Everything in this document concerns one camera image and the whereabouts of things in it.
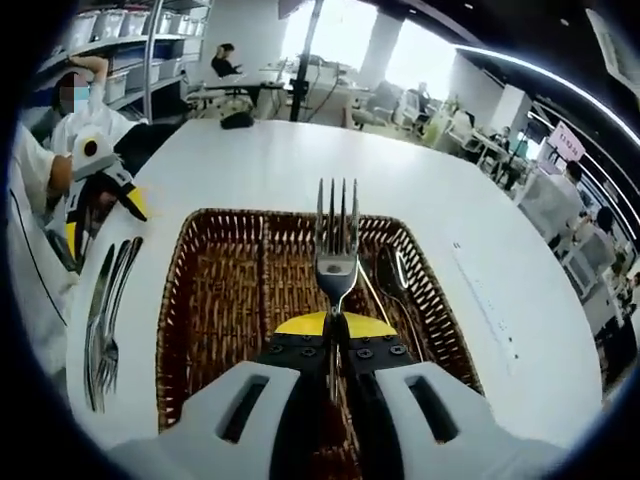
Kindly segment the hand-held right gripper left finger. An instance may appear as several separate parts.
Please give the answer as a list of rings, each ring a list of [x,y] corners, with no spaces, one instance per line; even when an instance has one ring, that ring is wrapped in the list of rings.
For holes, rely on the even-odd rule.
[[[112,448],[132,479],[296,479],[325,398],[325,315],[281,324],[253,361],[192,395],[158,436]]]

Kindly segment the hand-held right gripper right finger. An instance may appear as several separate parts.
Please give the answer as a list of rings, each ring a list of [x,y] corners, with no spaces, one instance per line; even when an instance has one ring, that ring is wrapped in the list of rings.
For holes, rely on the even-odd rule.
[[[387,323],[341,317],[347,392],[366,479],[542,479],[563,449],[517,437],[489,402],[433,362],[416,362]]]

